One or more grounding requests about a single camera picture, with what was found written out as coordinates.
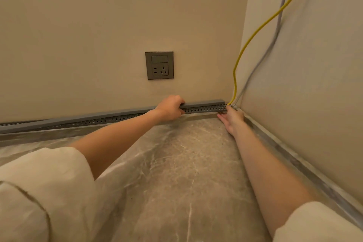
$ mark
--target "yellow cable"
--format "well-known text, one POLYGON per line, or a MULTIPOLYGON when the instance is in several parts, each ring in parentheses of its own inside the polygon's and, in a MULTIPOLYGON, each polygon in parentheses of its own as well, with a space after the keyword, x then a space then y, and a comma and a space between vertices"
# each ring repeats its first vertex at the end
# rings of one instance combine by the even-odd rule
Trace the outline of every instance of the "yellow cable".
POLYGON ((240 61, 241 59, 241 56, 243 54, 243 52, 245 51, 245 49, 247 48, 248 44, 251 42, 251 40, 255 37, 255 35, 263 28, 265 27, 265 25, 267 23, 269 23, 271 20, 273 20, 275 17, 278 16, 278 14, 283 11, 291 2, 292 0, 288 0, 273 16, 271 16, 264 24, 262 24, 253 34, 252 36, 248 39, 248 41, 246 42, 246 44, 243 46, 241 52, 240 52, 240 55, 238 56, 237 58, 237 61, 236 61, 236 65, 234 66, 234 69, 233 69, 233 79, 234 79, 234 92, 233 92, 233 98, 232 100, 227 104, 227 105, 230 105, 234 99, 236 98, 236 94, 237 94, 237 81, 236 81, 236 69, 237 69, 237 66, 238 66, 238 62, 240 61))

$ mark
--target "person's right arm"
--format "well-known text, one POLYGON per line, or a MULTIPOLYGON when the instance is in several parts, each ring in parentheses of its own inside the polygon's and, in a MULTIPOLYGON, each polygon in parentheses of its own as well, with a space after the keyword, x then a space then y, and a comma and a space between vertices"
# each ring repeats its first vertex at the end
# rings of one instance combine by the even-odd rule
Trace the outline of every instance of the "person's right arm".
POLYGON ((314 199, 302 182, 254 135, 243 121, 242 112, 230 106, 227 111, 218 118, 236 140, 262 216, 274 237, 298 207, 314 199))

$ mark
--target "wire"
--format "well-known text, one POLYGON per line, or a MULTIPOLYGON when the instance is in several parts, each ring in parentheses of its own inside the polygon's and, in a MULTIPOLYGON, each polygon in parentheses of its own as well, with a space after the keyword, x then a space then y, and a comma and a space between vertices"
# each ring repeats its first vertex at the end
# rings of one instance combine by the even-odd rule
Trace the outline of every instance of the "wire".
POLYGON ((233 98, 231 99, 231 101, 227 104, 230 105, 234 99, 236 98, 236 94, 237 94, 237 81, 236 81, 236 69, 238 66, 238 62, 241 59, 241 56, 243 54, 243 52, 245 51, 245 49, 247 48, 248 44, 251 42, 251 40, 255 37, 255 35, 263 28, 266 26, 267 23, 269 23, 271 20, 273 20, 276 16, 279 15, 280 12, 282 12, 291 2, 292 0, 288 0, 273 16, 271 16, 264 24, 262 24, 253 34, 252 36, 248 39, 248 41, 246 42, 246 44, 243 46, 237 61, 236 61, 236 65, 234 66, 233 69, 233 80, 234 80, 234 91, 233 91, 233 98))
MULTIPOLYGON (((281 0, 281 4, 280 7, 282 7, 285 4, 286 0, 281 0)), ((276 24, 276 29, 275 29, 275 34, 272 38, 272 41, 270 43, 270 46, 266 49, 264 55, 261 57, 261 59, 258 61, 258 63, 256 64, 256 66, 254 67, 254 69, 252 70, 252 72, 250 73, 250 75, 247 78, 247 81, 245 83, 245 85, 243 86, 241 92, 239 93, 238 97, 234 99, 234 102, 232 103, 232 106, 236 105, 238 100, 240 99, 240 97, 243 98, 243 94, 247 89, 247 86, 249 84, 250 79, 252 78, 252 75, 254 74, 254 72, 256 71, 256 69, 260 66, 260 64, 262 63, 262 61, 266 58, 266 56, 270 53, 270 51, 272 50, 272 48, 274 47, 278 34, 280 32, 280 28, 281 28, 281 18, 282 18, 282 11, 279 13, 278 15, 278 20, 277 20, 277 24, 276 24)))

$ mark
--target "wall socket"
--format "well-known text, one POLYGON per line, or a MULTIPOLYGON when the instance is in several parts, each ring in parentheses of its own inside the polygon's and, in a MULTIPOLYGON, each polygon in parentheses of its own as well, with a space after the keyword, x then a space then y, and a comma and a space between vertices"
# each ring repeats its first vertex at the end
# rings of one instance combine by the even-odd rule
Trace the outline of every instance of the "wall socket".
POLYGON ((174 53, 173 52, 146 52, 147 79, 173 79, 174 53))

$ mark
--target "person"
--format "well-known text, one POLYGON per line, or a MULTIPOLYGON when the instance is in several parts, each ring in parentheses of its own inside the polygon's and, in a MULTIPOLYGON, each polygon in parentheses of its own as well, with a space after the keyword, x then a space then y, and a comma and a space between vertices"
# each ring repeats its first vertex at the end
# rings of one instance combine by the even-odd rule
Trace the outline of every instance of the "person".
MULTIPOLYGON (((184 100, 103 127, 68 147, 28 153, 0 167, 0 241, 90 241, 94 180, 154 125, 179 118, 184 100)), ((363 233, 315 201, 257 139, 243 113, 218 114, 234 137, 266 226, 276 242, 363 241, 363 233)))

